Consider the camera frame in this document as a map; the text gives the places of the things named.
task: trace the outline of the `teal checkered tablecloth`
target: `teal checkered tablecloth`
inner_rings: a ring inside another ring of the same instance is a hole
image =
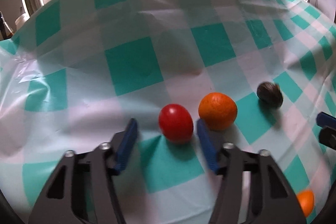
[[[336,113],[335,39],[302,0],[52,0],[0,42],[0,188],[26,220],[64,151],[90,151],[134,117],[140,138],[115,182],[127,223],[206,224],[220,178],[197,137],[171,145],[157,118],[174,102],[196,121],[218,91],[238,106],[225,140],[271,151],[295,192],[314,191],[312,220],[336,176],[315,125]],[[266,80],[283,91],[279,111],[258,105]]]

